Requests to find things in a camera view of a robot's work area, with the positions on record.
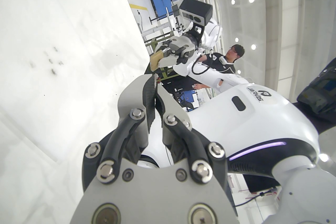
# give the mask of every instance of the jarvis logo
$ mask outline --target jarvis logo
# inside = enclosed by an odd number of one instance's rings
[[[256,99],[259,101],[259,102],[263,102],[265,101],[265,98],[263,97],[272,97],[272,94],[266,90],[258,90],[254,87],[247,87],[247,89],[250,91],[250,93],[256,97]]]

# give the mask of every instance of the white table surface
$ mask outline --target white table surface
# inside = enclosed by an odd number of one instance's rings
[[[68,223],[149,62],[127,0],[0,0],[0,223]]]

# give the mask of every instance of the man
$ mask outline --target man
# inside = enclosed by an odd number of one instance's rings
[[[242,57],[245,53],[243,46],[236,44],[223,56],[220,53],[213,53],[212,62],[211,55],[203,55],[198,61],[216,69],[221,73],[235,74],[234,61]],[[190,91],[201,88],[209,88],[206,85],[199,84],[197,80],[186,76],[177,76],[168,80],[163,80],[163,87],[170,93],[174,94],[177,91]]]
[[[198,61],[203,62],[211,68],[216,69],[218,72],[224,74],[235,74],[234,62],[242,57],[245,53],[243,46],[239,44],[233,45],[225,56],[220,53],[213,53],[212,62],[211,62],[211,55],[207,54],[202,57]],[[202,85],[202,84],[194,84],[194,89],[201,89],[201,88],[209,88],[209,86]]]

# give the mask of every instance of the purple led light strip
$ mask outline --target purple led light strip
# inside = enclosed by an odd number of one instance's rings
[[[258,151],[258,150],[265,149],[265,148],[268,148],[268,147],[286,145],[286,144],[287,144],[286,142],[279,141],[279,142],[273,142],[273,143],[268,143],[268,144],[260,145],[260,146],[257,146],[257,147],[253,147],[251,149],[248,149],[246,151],[243,151],[241,153],[238,153],[238,154],[234,155],[233,157],[229,158],[229,161],[232,161],[236,158],[240,158],[241,156],[252,153],[254,151]]]

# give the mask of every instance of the cable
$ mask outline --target cable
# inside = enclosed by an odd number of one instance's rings
[[[239,205],[235,205],[235,207],[245,205],[245,204],[247,204],[247,203],[253,201],[254,199],[256,199],[256,198],[259,197],[259,196],[264,196],[266,193],[270,193],[270,192],[272,192],[272,190],[274,190],[274,189],[270,189],[269,191],[266,191],[266,192],[261,192],[260,194],[258,194],[257,196],[254,196],[253,198],[251,198],[250,200],[246,201],[245,203],[242,203],[242,204],[239,204]]]
[[[195,72],[193,71],[193,67],[196,65],[196,63],[198,62],[198,60],[199,60],[203,55],[200,55],[200,56],[197,58],[197,60],[193,63],[193,65],[192,65],[192,67],[191,67],[191,72],[192,72],[194,75],[201,75],[201,74],[204,74],[206,71],[208,71],[208,70],[212,67],[213,53],[211,53],[210,55],[211,55],[211,56],[209,56],[209,57],[210,57],[211,61],[210,61],[209,65],[208,65],[208,67],[207,67],[203,72],[200,72],[200,73],[195,73]]]
[[[138,14],[140,15],[140,18],[141,18],[141,30],[143,31],[144,30],[144,28],[143,28],[143,18],[141,16],[139,10],[137,10],[137,11],[138,11]]]

